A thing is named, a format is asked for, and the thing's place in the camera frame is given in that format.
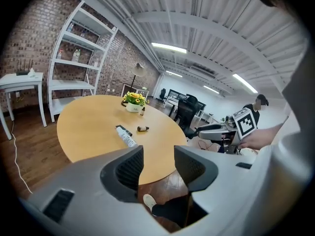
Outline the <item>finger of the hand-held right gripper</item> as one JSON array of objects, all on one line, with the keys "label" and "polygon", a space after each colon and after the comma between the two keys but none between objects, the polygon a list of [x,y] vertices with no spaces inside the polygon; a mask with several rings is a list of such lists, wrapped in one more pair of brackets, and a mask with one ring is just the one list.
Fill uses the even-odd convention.
[{"label": "finger of the hand-held right gripper", "polygon": [[207,124],[200,126],[196,129],[196,131],[204,131],[204,130],[216,130],[216,129],[222,129],[223,125],[222,124]]},{"label": "finger of the hand-held right gripper", "polygon": [[198,132],[198,137],[204,140],[220,141],[222,135],[225,134],[225,130],[202,130]]}]

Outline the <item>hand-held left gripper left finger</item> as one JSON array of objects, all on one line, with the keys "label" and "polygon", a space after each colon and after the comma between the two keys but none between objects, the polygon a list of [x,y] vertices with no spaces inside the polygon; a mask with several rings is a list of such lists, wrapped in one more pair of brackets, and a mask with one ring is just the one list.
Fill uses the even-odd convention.
[{"label": "hand-held left gripper left finger", "polygon": [[138,200],[142,146],[84,159],[62,169],[26,200],[53,236],[166,236]]}]

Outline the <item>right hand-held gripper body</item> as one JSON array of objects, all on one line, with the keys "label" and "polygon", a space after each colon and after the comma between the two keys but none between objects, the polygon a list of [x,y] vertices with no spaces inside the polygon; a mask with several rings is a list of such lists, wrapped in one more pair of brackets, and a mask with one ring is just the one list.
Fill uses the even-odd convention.
[{"label": "right hand-held gripper body", "polygon": [[248,108],[243,108],[231,116],[226,116],[224,125],[228,132],[222,140],[222,145],[227,154],[238,154],[241,140],[257,129],[252,111]]}]

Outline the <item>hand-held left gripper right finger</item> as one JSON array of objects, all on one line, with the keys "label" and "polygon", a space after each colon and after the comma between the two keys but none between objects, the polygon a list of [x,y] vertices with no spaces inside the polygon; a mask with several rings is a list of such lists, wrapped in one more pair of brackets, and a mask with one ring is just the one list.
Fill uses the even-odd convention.
[{"label": "hand-held left gripper right finger", "polygon": [[256,158],[174,148],[175,167],[206,215],[184,236],[263,236],[278,222],[271,200],[273,146]]}]

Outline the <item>white tube bottle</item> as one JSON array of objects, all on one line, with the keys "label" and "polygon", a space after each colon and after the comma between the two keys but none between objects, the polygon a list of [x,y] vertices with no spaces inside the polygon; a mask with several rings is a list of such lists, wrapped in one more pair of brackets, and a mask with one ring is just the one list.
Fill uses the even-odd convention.
[{"label": "white tube bottle", "polygon": [[135,147],[138,146],[138,144],[135,142],[135,140],[121,127],[116,127],[116,131],[119,135],[119,137],[124,141],[124,143],[129,147]]}]

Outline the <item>dark grey tube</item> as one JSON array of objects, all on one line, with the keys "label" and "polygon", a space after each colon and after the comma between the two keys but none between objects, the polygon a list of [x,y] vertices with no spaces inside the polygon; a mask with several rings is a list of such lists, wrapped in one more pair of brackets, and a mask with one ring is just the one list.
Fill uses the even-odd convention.
[{"label": "dark grey tube", "polygon": [[124,126],[116,125],[116,128],[118,128],[118,127],[120,127],[122,130],[124,130],[128,135],[130,135],[132,137],[132,133],[129,130],[127,130]]}]

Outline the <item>person's right forearm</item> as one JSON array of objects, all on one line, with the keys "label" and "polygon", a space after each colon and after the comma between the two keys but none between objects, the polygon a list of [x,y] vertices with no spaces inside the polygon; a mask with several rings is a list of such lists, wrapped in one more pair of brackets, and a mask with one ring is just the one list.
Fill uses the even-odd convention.
[{"label": "person's right forearm", "polygon": [[272,143],[276,134],[282,128],[282,124],[267,129],[257,129],[248,136],[244,137],[238,145],[239,149],[250,148],[260,150]]}]

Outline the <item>person's white shoe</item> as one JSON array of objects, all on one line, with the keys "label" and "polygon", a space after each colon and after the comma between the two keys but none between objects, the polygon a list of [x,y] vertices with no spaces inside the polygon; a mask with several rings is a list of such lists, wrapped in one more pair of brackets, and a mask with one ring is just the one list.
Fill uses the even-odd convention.
[{"label": "person's white shoe", "polygon": [[150,212],[153,213],[153,207],[157,205],[155,199],[150,194],[145,194],[143,196],[143,202],[149,208]]}]

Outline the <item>person's black trousers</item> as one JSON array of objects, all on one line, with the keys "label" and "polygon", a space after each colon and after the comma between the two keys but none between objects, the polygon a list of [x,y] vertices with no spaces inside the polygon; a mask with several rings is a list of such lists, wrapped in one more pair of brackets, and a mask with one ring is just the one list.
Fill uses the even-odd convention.
[{"label": "person's black trousers", "polygon": [[162,205],[154,205],[152,214],[164,217],[176,223],[180,228],[184,228],[202,219],[208,215],[208,212],[193,201],[191,195],[185,195],[171,199]]}]

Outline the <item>black monitor screen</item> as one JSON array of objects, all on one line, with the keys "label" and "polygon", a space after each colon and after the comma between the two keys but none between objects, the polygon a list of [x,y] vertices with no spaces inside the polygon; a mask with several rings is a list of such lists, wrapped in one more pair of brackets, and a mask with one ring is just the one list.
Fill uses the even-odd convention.
[{"label": "black monitor screen", "polygon": [[186,94],[182,94],[182,93],[177,92],[177,91],[172,90],[172,89],[170,89],[169,93],[168,93],[168,97],[174,98],[177,100],[184,99],[184,98],[186,98],[186,96],[187,96]]}]

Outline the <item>ceiling air conditioner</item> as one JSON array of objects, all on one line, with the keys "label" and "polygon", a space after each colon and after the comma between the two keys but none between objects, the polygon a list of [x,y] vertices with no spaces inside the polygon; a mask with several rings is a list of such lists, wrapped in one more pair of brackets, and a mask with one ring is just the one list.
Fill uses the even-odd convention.
[{"label": "ceiling air conditioner", "polygon": [[199,76],[200,78],[203,78],[203,79],[206,79],[206,80],[215,80],[216,77],[209,71],[206,71],[204,69],[201,69],[199,67],[196,67],[196,66],[191,66],[189,68],[189,72],[196,75],[196,76]]}]

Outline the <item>sunflowers in white pot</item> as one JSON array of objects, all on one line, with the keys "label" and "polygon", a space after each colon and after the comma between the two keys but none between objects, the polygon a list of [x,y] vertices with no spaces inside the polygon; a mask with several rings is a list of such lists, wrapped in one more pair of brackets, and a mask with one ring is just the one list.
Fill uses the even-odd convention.
[{"label": "sunflowers in white pot", "polygon": [[146,99],[142,94],[128,91],[124,95],[121,105],[126,107],[128,112],[138,113],[148,103],[149,100]]}]

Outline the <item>desk lamp with cone shade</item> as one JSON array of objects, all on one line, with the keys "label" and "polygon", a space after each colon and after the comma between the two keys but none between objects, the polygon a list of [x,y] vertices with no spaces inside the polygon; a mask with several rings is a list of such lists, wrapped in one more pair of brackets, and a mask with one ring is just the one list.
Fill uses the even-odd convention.
[{"label": "desk lamp with cone shade", "polygon": [[131,86],[133,86],[136,77],[144,77],[145,76],[145,68],[137,63],[136,66],[132,69],[132,73],[134,75]]}]

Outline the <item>white shelving unit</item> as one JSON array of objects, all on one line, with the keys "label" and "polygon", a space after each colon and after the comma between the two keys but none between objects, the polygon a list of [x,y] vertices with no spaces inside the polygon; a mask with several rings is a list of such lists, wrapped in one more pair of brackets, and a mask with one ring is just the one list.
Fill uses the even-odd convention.
[{"label": "white shelving unit", "polygon": [[[71,32],[66,31],[73,23]],[[110,45],[118,29],[108,27],[81,1],[65,21],[54,45],[47,77],[47,101],[51,120],[75,99],[95,95]],[[59,49],[62,58],[57,59]],[[72,61],[80,49],[78,62]]]}]

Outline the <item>black router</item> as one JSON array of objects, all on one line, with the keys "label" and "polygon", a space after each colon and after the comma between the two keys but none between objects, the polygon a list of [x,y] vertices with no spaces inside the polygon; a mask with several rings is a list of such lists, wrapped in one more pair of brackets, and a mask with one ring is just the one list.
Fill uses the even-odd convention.
[{"label": "black router", "polygon": [[28,63],[27,66],[26,66],[26,59],[18,60],[16,75],[17,76],[28,75],[29,72],[32,69],[32,64],[33,64],[33,60],[32,59],[29,60],[29,63]]}]

